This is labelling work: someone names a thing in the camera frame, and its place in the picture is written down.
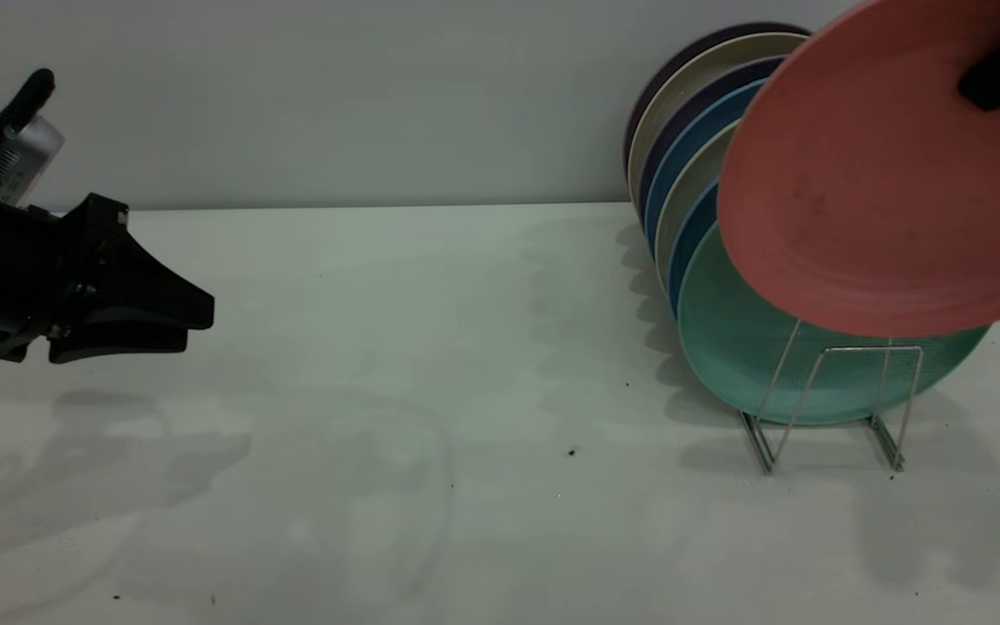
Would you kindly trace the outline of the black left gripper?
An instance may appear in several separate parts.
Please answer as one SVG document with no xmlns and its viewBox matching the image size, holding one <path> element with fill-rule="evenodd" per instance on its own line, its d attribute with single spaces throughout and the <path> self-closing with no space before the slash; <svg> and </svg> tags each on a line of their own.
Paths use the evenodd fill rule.
<svg viewBox="0 0 1000 625">
<path fill-rule="evenodd" d="M 96 323 L 84 326 L 95 297 Z M 128 205 L 89 194 L 63 216 L 0 202 L 0 360 L 50 341 L 62 365 L 123 353 L 179 353 L 187 331 L 214 324 L 214 297 L 128 234 Z"/>
</svg>

